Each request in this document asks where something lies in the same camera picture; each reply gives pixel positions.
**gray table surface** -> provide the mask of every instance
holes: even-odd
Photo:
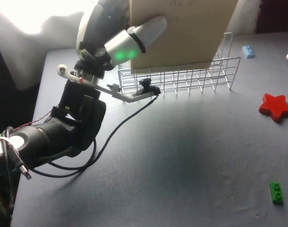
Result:
[[[258,108],[265,93],[288,101],[288,33],[235,36],[231,56],[250,45],[230,91],[168,92],[114,135],[100,160],[78,178],[21,177],[13,227],[288,227],[288,119],[276,124]],[[75,50],[47,54],[34,119],[57,105]],[[116,82],[107,72],[104,84]],[[112,130],[149,100],[107,104],[98,150]],[[92,146],[57,163],[80,166]],[[44,165],[38,170],[62,174]],[[284,206],[272,204],[279,181]]]

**star toy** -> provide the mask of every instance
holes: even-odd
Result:
[[[275,122],[280,122],[283,117],[288,117],[288,104],[285,96],[263,96],[263,104],[258,110],[264,115],[269,115]]]

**metal wire rack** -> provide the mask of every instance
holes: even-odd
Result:
[[[144,78],[151,78],[152,85],[158,86],[163,95],[165,91],[187,90],[190,94],[191,89],[200,88],[201,92],[205,87],[212,87],[215,91],[219,85],[227,85],[232,88],[240,57],[230,57],[233,34],[225,33],[213,61],[208,69],[196,70],[196,64],[188,64],[194,69],[180,70],[185,65],[176,66],[177,70],[170,71],[172,67],[161,67],[162,70],[155,72],[153,69],[131,70],[124,69],[126,65],[119,65],[118,75],[122,94],[134,93],[141,88],[139,81]]]

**cardboard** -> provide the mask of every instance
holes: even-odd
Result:
[[[130,0],[129,3],[132,26],[157,15],[168,20],[164,34],[145,54],[131,60],[132,69],[195,62],[201,63],[191,67],[206,69],[223,39],[237,0]]]

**silver wire basket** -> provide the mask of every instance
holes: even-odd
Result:
[[[195,65],[201,62],[192,63],[192,70],[180,70],[183,68],[180,65],[177,66],[178,70],[170,71],[170,67],[161,67],[159,72],[152,72],[152,69],[131,70],[129,64],[119,65],[121,93],[129,94],[141,89],[139,81],[144,78],[151,78],[152,85],[159,87],[163,95],[165,91],[178,94],[179,90],[187,90],[190,94],[193,88],[200,88],[203,92],[205,87],[212,87],[215,91],[219,85],[227,85],[231,89],[240,63],[240,57],[230,57],[232,39],[232,33],[224,34],[208,69],[197,70]]]

